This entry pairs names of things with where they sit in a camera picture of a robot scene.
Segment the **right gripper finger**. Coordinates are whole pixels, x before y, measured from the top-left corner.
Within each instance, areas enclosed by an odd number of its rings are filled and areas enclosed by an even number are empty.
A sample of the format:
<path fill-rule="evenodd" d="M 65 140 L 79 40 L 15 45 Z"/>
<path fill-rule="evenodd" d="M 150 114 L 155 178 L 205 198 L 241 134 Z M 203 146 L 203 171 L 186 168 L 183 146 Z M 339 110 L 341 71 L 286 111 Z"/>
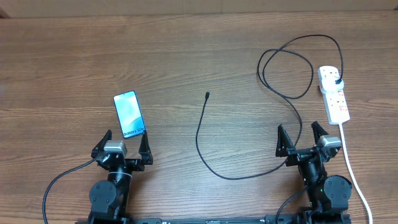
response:
<path fill-rule="evenodd" d="M 284 129 L 283 125 L 278 126 L 277 132 L 277 146 L 275 150 L 276 157 L 287 157 L 290 151 L 294 151 L 295 146 L 287 134 L 286 130 Z"/>
<path fill-rule="evenodd" d="M 313 130 L 313 136 L 314 136 L 314 141 L 315 143 L 318 142 L 318 140 L 325 135 L 328 135 L 328 133 L 322 128 L 322 126 L 317 122 L 314 121 L 311 124 L 312 130 Z"/>

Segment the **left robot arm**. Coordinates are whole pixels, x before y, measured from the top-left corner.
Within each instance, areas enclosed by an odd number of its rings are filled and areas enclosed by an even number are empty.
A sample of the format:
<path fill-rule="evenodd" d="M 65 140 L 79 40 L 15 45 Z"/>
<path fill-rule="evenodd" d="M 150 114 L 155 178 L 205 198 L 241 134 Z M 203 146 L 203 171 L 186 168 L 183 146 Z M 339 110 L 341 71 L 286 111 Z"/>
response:
<path fill-rule="evenodd" d="M 113 140 L 110 130 L 93 148 L 91 157 L 108 171 L 108 177 L 95 183 L 90 190 L 91 212 L 88 223 L 134 223 L 127 212 L 132 173 L 142 172 L 146 165 L 153 164 L 147 132 L 141 137 L 141 158 L 127 158 L 126 154 L 125 142 Z"/>

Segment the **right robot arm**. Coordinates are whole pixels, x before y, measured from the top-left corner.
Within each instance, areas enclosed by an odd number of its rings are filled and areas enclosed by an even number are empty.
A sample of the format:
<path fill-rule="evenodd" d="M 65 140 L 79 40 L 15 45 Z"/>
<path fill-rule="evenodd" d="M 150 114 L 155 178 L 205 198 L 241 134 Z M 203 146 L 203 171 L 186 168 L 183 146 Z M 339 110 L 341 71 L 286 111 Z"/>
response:
<path fill-rule="evenodd" d="M 278 126 L 275 155 L 286 158 L 287 167 L 296 166 L 304 188 L 288 198 L 278 209 L 271 223 L 350 223 L 348 209 L 352 183 L 341 175 L 328 175 L 325 163 L 334 158 L 342 147 L 342 141 L 329 135 L 318 122 L 311 124 L 315 144 L 297 149 L 283 125 Z M 283 208 L 298 196 L 306 193 L 310 205 L 299 208 L 293 215 L 282 215 Z"/>

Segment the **Galaxy S24+ smartphone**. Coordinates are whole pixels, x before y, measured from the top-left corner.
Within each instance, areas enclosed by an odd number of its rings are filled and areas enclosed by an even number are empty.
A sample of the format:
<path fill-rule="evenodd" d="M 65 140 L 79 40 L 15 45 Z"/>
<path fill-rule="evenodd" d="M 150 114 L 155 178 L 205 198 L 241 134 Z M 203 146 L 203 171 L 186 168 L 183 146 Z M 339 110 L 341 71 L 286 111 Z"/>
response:
<path fill-rule="evenodd" d="M 135 91 L 113 97 L 116 113 L 124 139 L 144 134 L 146 127 Z"/>

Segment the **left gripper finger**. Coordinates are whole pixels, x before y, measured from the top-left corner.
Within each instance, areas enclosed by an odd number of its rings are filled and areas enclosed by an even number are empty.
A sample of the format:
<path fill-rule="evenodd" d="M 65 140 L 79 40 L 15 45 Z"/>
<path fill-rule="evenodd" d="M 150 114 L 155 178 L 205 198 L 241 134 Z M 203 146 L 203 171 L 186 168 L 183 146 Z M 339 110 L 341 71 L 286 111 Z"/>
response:
<path fill-rule="evenodd" d="M 149 147 L 149 138 L 147 131 L 144 131 L 144 133 L 142 134 L 139 154 L 141 155 L 141 159 L 144 165 L 153 164 L 153 156 Z"/>
<path fill-rule="evenodd" d="M 99 141 L 99 143 L 92 149 L 91 157 L 96 158 L 101 151 L 104 151 L 104 146 L 108 140 L 112 140 L 112 131 L 107 130 L 106 134 Z"/>

